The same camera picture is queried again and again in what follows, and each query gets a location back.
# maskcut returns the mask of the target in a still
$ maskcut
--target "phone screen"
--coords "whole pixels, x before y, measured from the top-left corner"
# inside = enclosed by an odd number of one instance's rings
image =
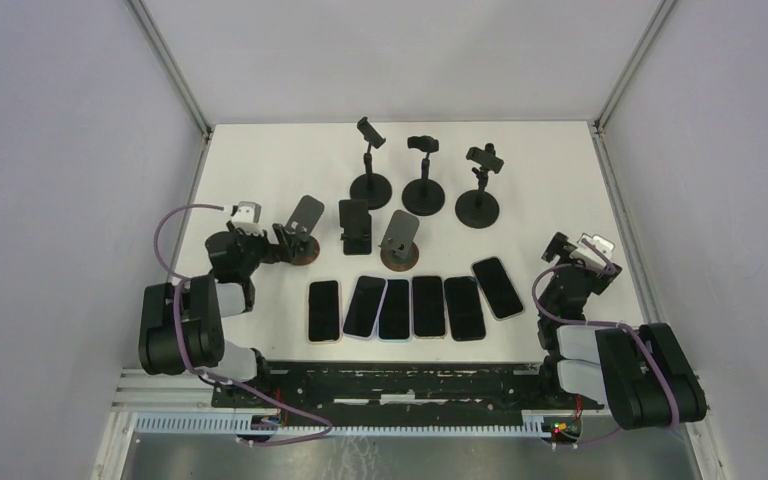
[[[387,293],[378,317],[378,338],[407,340],[410,338],[410,282],[388,280]]]
[[[343,333],[361,338],[372,336],[385,290],[387,281],[383,278],[358,278],[352,303],[349,304],[349,312],[343,323]]]
[[[446,313],[443,303],[443,279],[413,277],[413,333],[419,338],[446,336]]]
[[[475,274],[494,317],[502,320],[525,310],[505,267],[498,258],[491,257],[474,263],[472,273]]]
[[[340,285],[336,280],[313,282],[307,297],[307,338],[311,342],[340,339]]]
[[[475,277],[447,278],[444,289],[452,338],[459,342],[484,338],[487,331]]]

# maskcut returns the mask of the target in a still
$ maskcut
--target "metal base plate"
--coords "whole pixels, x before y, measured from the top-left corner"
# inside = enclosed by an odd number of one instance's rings
[[[381,263],[394,272],[407,272],[419,261],[419,247],[415,243],[411,244],[411,250],[407,257],[397,257],[392,250],[381,249]]]
[[[370,210],[378,210],[387,205],[393,196],[393,187],[390,181],[377,173],[372,174],[372,189],[368,189],[366,175],[361,175],[352,182],[349,188],[349,197],[352,200],[366,200]]]
[[[434,180],[428,181],[428,190],[422,194],[422,179],[416,179],[402,191],[402,205],[414,215],[427,217],[434,215],[446,203],[446,193],[443,187]]]
[[[310,240],[307,242],[307,251],[305,251],[304,255],[299,255],[294,258],[292,263],[297,267],[303,267],[305,265],[310,265],[316,261],[317,258],[319,258],[319,240],[310,237]]]
[[[487,228],[496,223],[499,218],[499,202],[493,195],[484,192],[484,203],[475,206],[478,190],[470,190],[458,198],[455,204],[455,214],[458,220],[470,228]]]

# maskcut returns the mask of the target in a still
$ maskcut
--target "phone holder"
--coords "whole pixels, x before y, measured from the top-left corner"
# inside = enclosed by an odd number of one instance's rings
[[[390,182],[384,176],[372,173],[372,147],[376,150],[381,148],[386,139],[372,128],[366,117],[358,121],[357,127],[368,143],[366,153],[363,154],[366,173],[352,182],[352,186],[349,187],[349,197],[352,200],[366,200],[369,210],[378,210],[387,205],[390,197],[393,196],[393,187],[390,186]]]
[[[419,230],[419,219],[396,210],[381,239],[381,262],[394,272],[406,272],[419,261],[419,248],[413,243]]]
[[[414,215],[421,217],[434,215],[446,203],[443,187],[428,178],[431,167],[431,160],[428,157],[440,150],[440,142],[428,135],[408,137],[408,148],[424,152],[425,158],[422,159],[422,177],[407,184],[402,191],[402,204]]]
[[[343,255],[372,253],[372,216],[366,200],[340,200]]]
[[[303,266],[310,265],[319,257],[319,242],[311,236],[311,232],[324,211],[322,202],[305,195],[299,200],[286,226],[280,223],[272,225],[278,239],[275,248],[278,261]]]
[[[458,220],[470,228],[487,228],[496,223],[499,218],[499,202],[493,195],[485,192],[489,181],[489,172],[498,174],[505,161],[496,156],[492,143],[484,146],[484,150],[472,147],[466,153],[466,159],[479,165],[472,173],[478,177],[478,189],[465,192],[455,203],[455,214]]]

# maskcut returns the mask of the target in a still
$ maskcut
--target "white table surface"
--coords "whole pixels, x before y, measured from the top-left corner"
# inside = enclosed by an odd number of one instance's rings
[[[260,203],[260,224],[274,241],[271,225],[284,223],[307,194],[325,204],[313,232],[321,245],[316,262],[307,267],[261,265],[252,280],[257,288],[253,312],[223,319],[226,339],[259,349],[269,360],[540,362],[545,352],[537,340],[537,311],[531,300],[534,277],[548,267],[540,260],[555,232],[577,239],[582,232],[600,234],[617,244],[614,261],[627,266],[585,122],[455,122],[376,123],[387,139],[373,150],[373,169],[393,186],[393,198],[372,212],[373,253],[342,254],[337,202],[347,199],[349,185],[363,173],[366,143],[354,124],[219,125],[216,127],[195,197],[196,203]],[[431,178],[446,192],[439,213],[420,217],[415,242],[418,264],[398,274],[381,264],[378,243],[390,216],[404,209],[401,192],[420,174],[422,154],[408,150],[411,135],[431,135],[440,151],[431,155]],[[499,201],[501,215],[492,227],[473,230],[455,216],[458,196],[477,186],[464,156],[471,146],[492,142],[505,160],[487,188]],[[178,272],[203,275],[210,269],[204,241],[225,228],[225,215],[194,211],[177,260]],[[337,343],[307,340],[307,289],[312,281],[340,282],[345,315],[357,277],[383,278],[470,275],[470,266],[497,256],[526,305],[525,313],[497,321],[482,296],[487,336],[475,342],[415,339],[382,342],[373,337],[343,337]],[[640,307],[629,273],[623,272],[601,296],[592,296],[588,318],[638,325]]]

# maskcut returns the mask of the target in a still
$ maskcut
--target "gray wall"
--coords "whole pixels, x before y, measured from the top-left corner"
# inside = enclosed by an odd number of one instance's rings
[[[592,119],[659,0],[146,0],[213,123]]]
[[[0,479],[88,474],[199,140],[124,2],[0,1]]]
[[[730,478],[768,478],[768,1],[680,2],[607,127]]]

